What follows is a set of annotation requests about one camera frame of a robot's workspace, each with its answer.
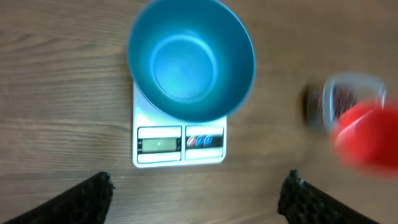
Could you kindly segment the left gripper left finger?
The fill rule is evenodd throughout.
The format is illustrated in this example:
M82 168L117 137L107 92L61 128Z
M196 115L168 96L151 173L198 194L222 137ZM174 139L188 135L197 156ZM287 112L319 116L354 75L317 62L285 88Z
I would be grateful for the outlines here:
M99 172L5 224L104 224L113 191L110 174Z

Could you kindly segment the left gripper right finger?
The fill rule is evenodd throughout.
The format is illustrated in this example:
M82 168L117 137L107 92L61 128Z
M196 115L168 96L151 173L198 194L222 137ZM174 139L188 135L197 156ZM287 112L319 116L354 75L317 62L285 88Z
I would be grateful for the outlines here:
M277 206L289 224L378 224L299 177L290 170Z

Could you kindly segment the orange scoop blue handle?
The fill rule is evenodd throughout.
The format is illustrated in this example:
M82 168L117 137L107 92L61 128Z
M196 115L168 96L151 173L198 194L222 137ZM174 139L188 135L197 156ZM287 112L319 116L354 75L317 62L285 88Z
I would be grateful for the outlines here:
M343 166L366 175L397 178L397 100L354 105L338 118L331 141Z

